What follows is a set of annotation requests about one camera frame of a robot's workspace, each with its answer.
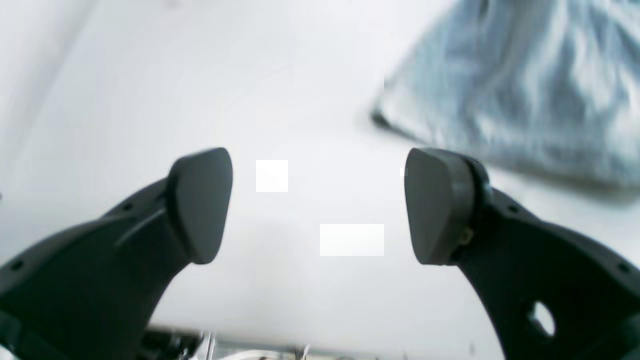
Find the white surface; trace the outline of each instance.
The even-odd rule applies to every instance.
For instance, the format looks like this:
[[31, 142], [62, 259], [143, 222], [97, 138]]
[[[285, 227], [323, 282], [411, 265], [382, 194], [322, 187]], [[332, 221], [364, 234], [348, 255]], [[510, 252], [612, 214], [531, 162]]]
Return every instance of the white surface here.
[[[314, 348], [501, 358], [460, 271], [413, 256], [398, 174], [413, 144], [366, 119], [384, 77], [448, 3], [102, 1], [5, 193], [2, 260], [101, 215], [178, 157], [222, 146], [234, 187], [220, 252], [175, 278], [154, 322]], [[288, 161], [287, 193], [256, 192], [263, 159]], [[541, 217], [640, 262], [635, 198], [490, 175]], [[319, 224], [384, 224], [385, 255], [320, 257]]]
[[255, 192], [285, 193], [289, 191], [287, 160], [255, 161]]
[[13, 356], [13, 354], [9, 350], [0, 346], [0, 360], [17, 360], [17, 359]]
[[3, 1], [0, 10], [0, 192], [95, 0]]
[[320, 256], [384, 256], [384, 224], [321, 224]]

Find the oval hole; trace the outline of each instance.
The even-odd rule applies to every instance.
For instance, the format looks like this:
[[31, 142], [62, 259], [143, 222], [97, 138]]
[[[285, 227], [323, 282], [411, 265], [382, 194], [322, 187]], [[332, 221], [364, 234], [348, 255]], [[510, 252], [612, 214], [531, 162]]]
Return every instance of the oval hole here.
[[545, 339], [553, 338], [556, 335], [556, 322], [549, 308], [540, 301], [533, 303], [527, 314], [528, 321], [535, 332]]
[[629, 266], [627, 266], [627, 264], [620, 263], [618, 264], [618, 268], [620, 269], [620, 271], [626, 274], [629, 274], [631, 272], [631, 269], [629, 268]]
[[18, 260], [11, 266], [11, 270], [18, 271], [24, 266], [24, 261]]

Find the white rectangle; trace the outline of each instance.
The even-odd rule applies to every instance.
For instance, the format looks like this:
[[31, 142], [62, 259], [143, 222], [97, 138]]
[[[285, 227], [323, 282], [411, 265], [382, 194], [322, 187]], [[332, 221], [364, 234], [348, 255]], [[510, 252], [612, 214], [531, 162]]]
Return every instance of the white rectangle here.
[[384, 255], [384, 224], [320, 224], [320, 256]]
[[289, 161], [256, 160], [255, 192], [285, 193], [289, 191]]

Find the white table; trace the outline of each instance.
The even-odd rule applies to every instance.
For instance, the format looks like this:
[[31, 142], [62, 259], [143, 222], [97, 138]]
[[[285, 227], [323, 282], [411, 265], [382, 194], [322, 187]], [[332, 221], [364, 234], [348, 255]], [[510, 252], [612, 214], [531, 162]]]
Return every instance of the white table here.
[[[500, 359], [461, 272], [415, 260], [400, 171], [414, 144], [367, 118], [384, 77], [448, 5], [100, 2], [4, 191], [2, 260], [100, 216], [178, 157], [226, 147], [234, 188], [220, 253], [175, 278], [153, 322], [383, 356]], [[289, 191], [257, 193], [256, 160], [288, 160]], [[635, 198], [490, 175], [540, 217], [640, 263]], [[384, 224], [385, 255], [321, 258], [319, 224]]]

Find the blue cloth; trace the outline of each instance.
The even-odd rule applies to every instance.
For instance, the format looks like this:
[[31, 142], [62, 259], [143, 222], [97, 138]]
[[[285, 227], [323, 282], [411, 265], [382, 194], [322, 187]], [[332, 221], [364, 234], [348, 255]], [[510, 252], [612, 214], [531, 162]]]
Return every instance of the blue cloth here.
[[460, 0], [375, 112], [432, 147], [640, 186], [640, 1]]

